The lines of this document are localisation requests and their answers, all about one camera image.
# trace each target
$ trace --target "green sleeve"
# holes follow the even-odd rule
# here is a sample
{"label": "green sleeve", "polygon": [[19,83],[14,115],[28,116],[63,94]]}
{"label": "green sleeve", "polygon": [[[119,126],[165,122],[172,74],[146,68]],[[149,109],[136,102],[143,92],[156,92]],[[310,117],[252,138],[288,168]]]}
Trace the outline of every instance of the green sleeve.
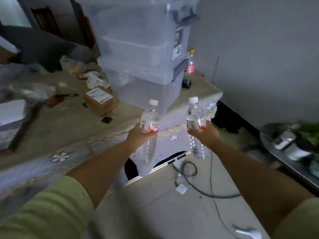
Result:
{"label": "green sleeve", "polygon": [[308,199],[279,225],[274,239],[318,239],[319,198]]}
{"label": "green sleeve", "polygon": [[80,238],[93,209],[85,188],[74,178],[63,176],[2,220],[0,238]]}

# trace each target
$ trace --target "stacked storage boxes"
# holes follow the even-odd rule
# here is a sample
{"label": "stacked storage boxes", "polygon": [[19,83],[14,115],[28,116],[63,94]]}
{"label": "stacked storage boxes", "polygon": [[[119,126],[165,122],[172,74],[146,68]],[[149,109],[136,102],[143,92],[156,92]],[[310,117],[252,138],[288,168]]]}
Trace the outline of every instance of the stacked storage boxes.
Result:
{"label": "stacked storage boxes", "polygon": [[165,114],[179,96],[199,0],[76,0],[89,18],[98,64],[122,101],[159,101]]}

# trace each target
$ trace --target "hand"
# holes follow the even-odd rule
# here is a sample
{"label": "hand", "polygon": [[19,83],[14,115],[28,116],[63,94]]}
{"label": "hand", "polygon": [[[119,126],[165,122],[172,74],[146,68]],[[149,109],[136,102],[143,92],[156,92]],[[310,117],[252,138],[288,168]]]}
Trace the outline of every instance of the hand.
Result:
{"label": "hand", "polygon": [[187,132],[189,135],[196,137],[204,146],[210,149],[212,149],[211,147],[214,146],[216,142],[221,141],[217,129],[213,127],[210,121],[206,121],[206,128],[202,132],[197,132],[192,129],[188,129]]}
{"label": "hand", "polygon": [[136,151],[138,147],[146,143],[147,140],[157,136],[157,132],[142,132],[140,124],[136,124],[135,127],[129,131],[127,135],[127,146],[132,150],[132,153]]}

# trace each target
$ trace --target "white bottle cap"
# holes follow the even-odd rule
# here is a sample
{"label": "white bottle cap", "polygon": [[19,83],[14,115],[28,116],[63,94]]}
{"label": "white bottle cap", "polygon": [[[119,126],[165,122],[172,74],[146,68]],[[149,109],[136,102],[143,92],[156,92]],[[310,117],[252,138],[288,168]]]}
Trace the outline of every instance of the white bottle cap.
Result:
{"label": "white bottle cap", "polygon": [[150,105],[157,106],[158,104],[159,104],[159,101],[158,101],[158,100],[152,100],[152,99],[150,99]]}
{"label": "white bottle cap", "polygon": [[193,104],[193,103],[198,102],[198,96],[189,97],[188,102],[189,102],[189,104]]}

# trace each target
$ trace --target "forearm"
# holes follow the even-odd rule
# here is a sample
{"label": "forearm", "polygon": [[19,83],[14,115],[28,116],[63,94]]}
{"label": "forearm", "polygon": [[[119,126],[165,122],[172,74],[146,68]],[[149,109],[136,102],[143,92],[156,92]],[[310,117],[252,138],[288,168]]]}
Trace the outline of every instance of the forearm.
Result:
{"label": "forearm", "polygon": [[124,141],[109,151],[90,159],[67,175],[78,180],[88,192],[94,208],[98,206],[113,179],[124,166],[133,149]]}
{"label": "forearm", "polygon": [[221,160],[245,201],[271,235],[302,201],[313,195],[288,176],[222,141],[208,146]]}

